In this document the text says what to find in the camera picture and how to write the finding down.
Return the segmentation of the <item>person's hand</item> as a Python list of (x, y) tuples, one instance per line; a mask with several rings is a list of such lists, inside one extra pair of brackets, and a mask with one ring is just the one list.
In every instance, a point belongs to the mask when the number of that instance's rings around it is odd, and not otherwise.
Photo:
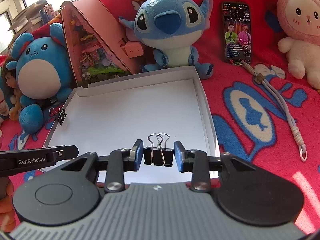
[(8, 181), (6, 193), (6, 197), (1, 199), (0, 203), (0, 224), (2, 231), (11, 232), (16, 226), (15, 210), (12, 204), (14, 186), (11, 180)]

